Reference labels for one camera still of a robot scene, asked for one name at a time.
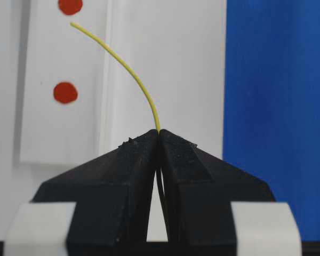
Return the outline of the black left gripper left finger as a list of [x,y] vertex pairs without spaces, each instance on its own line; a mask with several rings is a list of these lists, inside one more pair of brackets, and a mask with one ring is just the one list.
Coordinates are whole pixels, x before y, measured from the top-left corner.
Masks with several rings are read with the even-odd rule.
[[112,255],[147,239],[158,133],[44,181],[22,204],[5,255]]

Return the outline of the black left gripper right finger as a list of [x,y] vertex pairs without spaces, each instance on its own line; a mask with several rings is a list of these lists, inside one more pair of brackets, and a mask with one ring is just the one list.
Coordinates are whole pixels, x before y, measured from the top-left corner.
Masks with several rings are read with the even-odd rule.
[[287,203],[264,181],[161,130],[161,168],[175,255],[300,255]]

